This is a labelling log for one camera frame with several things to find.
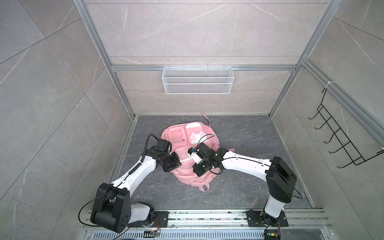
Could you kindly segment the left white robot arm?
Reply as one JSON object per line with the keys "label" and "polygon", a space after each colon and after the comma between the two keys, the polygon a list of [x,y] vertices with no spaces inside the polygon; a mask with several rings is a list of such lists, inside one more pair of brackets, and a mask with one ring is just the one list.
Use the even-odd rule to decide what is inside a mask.
{"label": "left white robot arm", "polygon": [[132,168],[112,183],[99,186],[90,218],[93,225],[120,234],[129,224],[150,227],[155,221],[154,207],[146,203],[132,204],[131,196],[157,167],[167,173],[181,166],[181,162],[178,155],[172,153],[171,142],[157,139],[150,148],[148,142],[146,140],[143,153]]}

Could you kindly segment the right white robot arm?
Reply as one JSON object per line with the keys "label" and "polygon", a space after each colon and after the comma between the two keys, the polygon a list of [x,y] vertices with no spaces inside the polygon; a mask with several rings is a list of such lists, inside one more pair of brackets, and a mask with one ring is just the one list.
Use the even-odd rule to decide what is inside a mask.
{"label": "right white robot arm", "polygon": [[269,198],[261,213],[264,220],[277,221],[285,204],[292,201],[297,176],[287,163],[280,157],[255,159],[239,155],[228,149],[219,148],[216,151],[201,143],[188,150],[188,156],[195,164],[193,172],[201,177],[206,172],[220,169],[234,170],[246,173],[265,181],[268,185]]}

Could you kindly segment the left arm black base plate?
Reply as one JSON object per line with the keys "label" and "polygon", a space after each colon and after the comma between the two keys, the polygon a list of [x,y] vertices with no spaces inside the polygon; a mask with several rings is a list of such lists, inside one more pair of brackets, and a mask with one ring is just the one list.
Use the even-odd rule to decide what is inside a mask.
{"label": "left arm black base plate", "polygon": [[133,228],[166,228],[168,226],[170,212],[167,211],[155,211],[153,219],[151,221],[135,222],[132,224]]}

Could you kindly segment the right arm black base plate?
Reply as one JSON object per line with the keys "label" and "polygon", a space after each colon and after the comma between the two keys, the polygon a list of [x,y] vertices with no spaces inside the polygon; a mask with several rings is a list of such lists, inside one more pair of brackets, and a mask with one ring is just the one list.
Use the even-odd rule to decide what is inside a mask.
{"label": "right arm black base plate", "polygon": [[281,211],[280,215],[277,218],[274,218],[265,211],[246,211],[246,219],[248,221],[249,227],[288,227],[287,217],[284,211]]}

